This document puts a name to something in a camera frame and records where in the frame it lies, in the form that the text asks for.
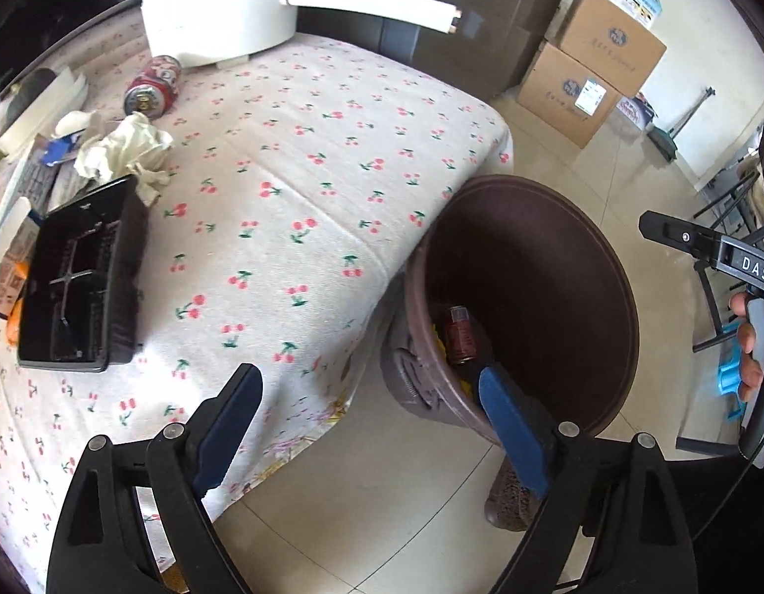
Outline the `person's right hand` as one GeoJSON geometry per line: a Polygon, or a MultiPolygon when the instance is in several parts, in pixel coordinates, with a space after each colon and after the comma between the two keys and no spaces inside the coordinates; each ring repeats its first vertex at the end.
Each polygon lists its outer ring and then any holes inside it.
{"type": "Polygon", "coordinates": [[[750,302],[750,298],[746,293],[735,294],[729,301],[729,308],[731,308],[732,312],[739,316],[739,318],[742,318],[736,339],[738,339],[738,344],[742,349],[742,358],[740,358],[739,366],[740,382],[738,397],[743,402],[750,401],[750,398],[761,387],[763,381],[761,364],[755,361],[753,357],[755,345],[757,344],[757,333],[755,333],[755,329],[747,315],[748,302],[750,302]]]}

